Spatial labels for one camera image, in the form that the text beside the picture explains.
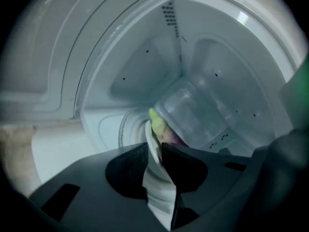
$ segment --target clear plastic panel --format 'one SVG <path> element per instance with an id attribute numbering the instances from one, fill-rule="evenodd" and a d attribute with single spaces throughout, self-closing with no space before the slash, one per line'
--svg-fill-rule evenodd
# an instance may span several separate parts
<path id="1" fill-rule="evenodd" d="M 226 129 L 219 112 L 185 78 L 163 95 L 155 110 L 193 148 L 202 148 Z"/>

